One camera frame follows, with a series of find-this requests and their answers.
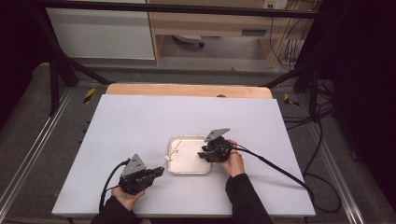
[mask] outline hand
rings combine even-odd
[[[111,195],[113,195],[128,211],[131,211],[134,207],[136,201],[145,194],[142,190],[136,195],[125,193],[121,187],[116,187],[111,190]]]
[[[233,147],[236,147],[236,142],[229,139],[228,140]],[[230,158],[227,161],[219,162],[219,165],[224,168],[224,171],[234,177],[236,175],[241,175],[245,173],[244,160],[242,155],[238,153],[237,150],[232,149],[230,153]]]

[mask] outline white cabinet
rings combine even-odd
[[[69,57],[155,60],[147,12],[63,8],[47,11],[61,48]]]

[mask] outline cord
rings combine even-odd
[[[118,165],[116,166],[116,168],[114,168],[114,170],[111,172],[110,176],[108,177],[108,179],[107,179],[107,181],[106,181],[106,183],[105,183],[105,187],[103,188],[102,195],[101,195],[101,197],[100,197],[99,211],[102,211],[102,208],[104,207],[104,204],[105,204],[105,197],[106,197],[107,191],[110,190],[110,189],[114,189],[114,188],[117,187],[117,186],[116,186],[116,187],[107,189],[107,185],[108,185],[108,183],[110,182],[111,177],[113,177],[114,173],[116,173],[116,171],[117,171],[122,165],[127,165],[128,162],[129,162],[130,160],[131,160],[131,159],[128,158],[127,161],[123,161],[122,163],[118,164]]]
[[[323,108],[323,106],[329,105],[330,103],[331,103],[331,102],[326,102],[326,103],[324,103],[324,104],[322,104],[322,105],[320,105],[320,106],[318,107],[318,112],[317,112],[317,114],[318,114],[318,126],[319,126],[319,130],[320,130],[318,145],[317,145],[317,147],[315,148],[315,151],[314,151],[313,156],[311,157],[310,161],[308,162],[308,164],[306,165],[306,167],[305,167],[305,169],[304,169],[304,171],[303,171],[303,177],[304,177],[304,179],[305,179],[307,176],[314,177],[314,178],[316,178],[316,179],[318,179],[318,180],[324,182],[325,184],[327,184],[330,188],[332,188],[332,190],[333,190],[333,191],[335,192],[335,194],[336,194],[337,201],[338,201],[338,204],[337,204],[337,206],[336,206],[334,209],[324,209],[324,208],[318,206],[318,205],[315,204],[315,203],[313,203],[313,205],[314,205],[314,207],[317,208],[319,211],[322,211],[322,212],[325,212],[325,213],[336,213],[336,212],[338,212],[338,211],[341,209],[341,206],[342,206],[342,203],[341,203],[342,200],[341,200],[341,196],[340,196],[338,190],[335,188],[335,186],[334,186],[332,183],[330,183],[329,181],[325,180],[324,178],[322,178],[322,177],[320,177],[320,176],[318,176],[318,175],[313,175],[313,174],[308,173],[309,167],[311,166],[311,164],[312,164],[314,158],[318,155],[318,151],[319,151],[319,149],[320,149],[320,145],[321,145],[322,138],[323,138],[323,128],[322,128],[320,119],[322,119],[322,118],[328,116],[329,114],[331,114],[331,113],[333,112],[333,107],[332,107],[332,106],[327,107],[327,108],[325,108],[325,109],[322,109],[322,108]],[[295,125],[295,126],[293,126],[293,127],[288,128],[288,130],[290,130],[291,128],[295,128],[295,127],[298,127],[298,126],[300,126],[300,125],[306,124],[307,122],[310,122],[310,121],[313,121],[313,120],[312,120],[311,118],[308,118],[308,117],[300,118],[300,120],[297,120],[297,121],[296,121],[296,120],[285,120],[285,122],[299,122],[299,121],[300,121],[299,124],[297,124],[297,125]]]
[[[250,155],[253,155],[255,157],[257,157],[259,160],[263,161],[264,163],[266,163],[267,165],[271,166],[272,168],[274,168],[275,170],[279,171],[281,174],[287,176],[288,178],[294,180],[295,182],[297,182],[298,184],[300,184],[302,187],[304,187],[306,189],[306,191],[309,194],[309,198],[311,199],[311,202],[314,203],[315,202],[315,195],[314,192],[312,191],[311,188],[309,188],[303,181],[301,181],[300,179],[298,179],[297,177],[295,177],[294,175],[291,175],[290,173],[286,172],[285,170],[283,170],[282,168],[276,166],[275,164],[271,163],[270,161],[268,161],[267,159],[265,159],[262,156],[259,156],[253,152],[251,152],[250,150],[248,150],[247,148],[241,146],[241,145],[237,145],[239,147],[232,147],[232,149],[236,149],[239,151],[244,151]]]

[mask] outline white tabletop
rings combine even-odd
[[[64,187],[52,210],[64,217],[94,216],[111,171],[137,153],[149,169],[163,165],[176,135],[224,134],[303,180],[276,100],[102,95]],[[259,159],[242,152],[246,172],[272,217],[314,216],[308,193]],[[110,181],[118,184],[121,167]],[[228,176],[212,164],[203,176],[167,169],[134,207],[140,217],[227,217]]]

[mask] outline black tripod leg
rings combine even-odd
[[[278,85],[278,84],[280,84],[280,83],[282,83],[282,82],[288,80],[288,79],[291,78],[291,77],[298,77],[298,76],[301,76],[301,75],[302,75],[302,72],[303,72],[304,70],[305,70],[305,66],[297,67],[297,68],[295,68],[294,70],[289,71],[287,74],[285,74],[285,75],[283,75],[283,76],[281,76],[281,77],[278,77],[278,78],[276,78],[275,80],[268,82],[267,84],[260,85],[259,87],[266,87],[266,88],[268,88],[268,89],[271,89],[271,88],[275,87],[276,85]]]
[[[84,67],[82,64],[77,63],[73,59],[69,58],[69,56],[67,56],[64,52],[62,52],[62,54],[66,58],[66,60],[69,62],[70,65],[72,65],[74,68],[76,68],[78,71],[84,73],[88,77],[91,77],[91,78],[95,79],[96,81],[98,81],[98,82],[100,82],[102,84],[111,84],[111,83],[115,82],[115,81],[110,81],[110,80],[107,80],[107,79],[105,79],[103,77],[100,77],[99,75],[97,75],[93,71],[91,71],[88,68]]]
[[[39,25],[43,36],[46,38],[49,54],[53,57],[53,59],[55,59],[57,63],[57,70],[59,75],[61,75],[63,78],[64,84],[66,86],[76,86],[78,84],[78,79],[73,69],[66,63],[66,60],[61,53],[61,47],[59,46],[58,40],[56,39],[55,34],[49,28],[48,22],[44,16],[44,9],[41,8],[37,11],[32,9],[31,12],[35,17],[35,21]]]
[[[67,217],[67,221],[69,221],[69,224],[74,224],[72,217]]]
[[[49,73],[50,73],[50,112],[49,115],[52,116],[59,106],[59,79],[58,79],[58,68],[55,60],[49,63]]]
[[[309,115],[314,122],[318,122],[317,114],[317,99],[318,99],[318,69],[314,68],[311,77],[311,92],[309,92]]]

